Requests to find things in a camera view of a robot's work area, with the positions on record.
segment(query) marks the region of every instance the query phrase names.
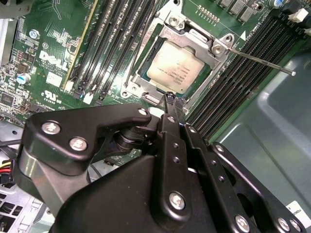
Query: electronic chip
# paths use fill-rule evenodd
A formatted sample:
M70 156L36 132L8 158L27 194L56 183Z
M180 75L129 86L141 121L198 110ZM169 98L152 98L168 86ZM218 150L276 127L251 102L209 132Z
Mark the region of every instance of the electronic chip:
M1 100L0 102L5 104L5 105L8 105L8 106L12 106L13 105L13 101L14 101L14 97L13 96L10 96L6 93L2 93L1 95Z
M245 3L241 0L237 0L233 6L231 7L230 9L230 13L233 14L233 15L237 15L241 10L242 8L244 7Z
M17 65L17 72L18 73L27 73L29 70L29 66L25 63L19 63Z
M76 52L76 49L77 49L77 47L75 47L75 46L73 46L73 45L70 46L70 52L71 52L71 53L75 53L75 52Z
M249 8L249 7L246 7L245 11L243 12L243 14L240 16L240 20L242 22L247 22L250 17L253 15L254 13L254 10Z
M35 61L35 56L29 54L28 61L29 61L30 63L34 63L34 61Z
M23 59L28 60L28 54L27 53L23 53Z
M232 3L232 0L221 0L219 4L224 7L228 7Z
M190 51L165 41L152 61L147 76L160 89L184 94L204 64Z

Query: motherboard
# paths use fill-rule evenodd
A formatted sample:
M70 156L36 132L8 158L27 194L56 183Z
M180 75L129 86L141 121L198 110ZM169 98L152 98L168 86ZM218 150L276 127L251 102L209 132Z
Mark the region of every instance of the motherboard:
M231 51L283 66L311 35L308 0L36 0L27 9L8 21L14 39L0 66L0 117L20 126L45 111L149 108L173 92L213 140L277 73Z

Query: red wire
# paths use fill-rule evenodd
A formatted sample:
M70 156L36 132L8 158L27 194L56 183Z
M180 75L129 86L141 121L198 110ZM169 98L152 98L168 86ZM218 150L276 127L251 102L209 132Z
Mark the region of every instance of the red wire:
M2 172L11 172L11 169L7 168L7 169L0 169L0 173Z

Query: black mounting arm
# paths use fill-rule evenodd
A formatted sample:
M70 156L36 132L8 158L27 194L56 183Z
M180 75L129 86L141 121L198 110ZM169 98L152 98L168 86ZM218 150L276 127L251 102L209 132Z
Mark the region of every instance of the black mounting arm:
M182 105L167 93L160 118L138 104L30 117L15 179L56 216L50 232L306 233L223 145L205 145ZM90 183L90 163L131 149L142 156Z

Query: yellow wire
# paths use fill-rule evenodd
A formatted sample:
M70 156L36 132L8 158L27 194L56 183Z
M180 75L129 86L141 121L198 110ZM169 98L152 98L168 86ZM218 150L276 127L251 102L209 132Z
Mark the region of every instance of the yellow wire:
M0 169L1 169L1 168L4 168L5 166L8 166L8 165L11 165L11 162L7 162L7 163L5 163L5 164L2 164L2 165L0 166Z

